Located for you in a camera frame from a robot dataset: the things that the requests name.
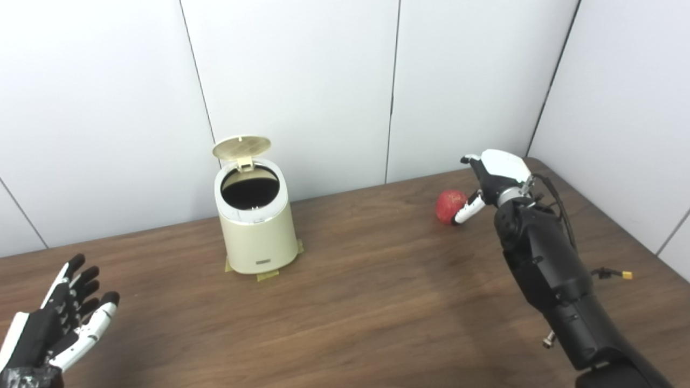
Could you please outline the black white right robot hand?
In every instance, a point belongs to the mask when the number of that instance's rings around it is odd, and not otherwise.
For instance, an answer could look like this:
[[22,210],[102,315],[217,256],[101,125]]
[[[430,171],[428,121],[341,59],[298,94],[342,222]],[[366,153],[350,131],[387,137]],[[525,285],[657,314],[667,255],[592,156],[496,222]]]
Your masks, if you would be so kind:
[[487,149],[480,155],[468,154],[460,159],[470,165],[480,187],[451,218],[451,224],[463,224],[485,206],[500,208],[520,197],[532,198],[534,177],[521,157],[502,150]]

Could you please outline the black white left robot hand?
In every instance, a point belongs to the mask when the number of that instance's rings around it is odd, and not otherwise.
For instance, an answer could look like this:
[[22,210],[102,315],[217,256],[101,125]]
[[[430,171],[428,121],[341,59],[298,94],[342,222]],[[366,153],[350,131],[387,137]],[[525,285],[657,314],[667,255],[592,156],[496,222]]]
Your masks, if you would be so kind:
[[2,387],[63,387],[64,373],[94,348],[119,307],[118,292],[96,297],[97,266],[84,254],[64,263],[39,309],[17,312],[2,344]]

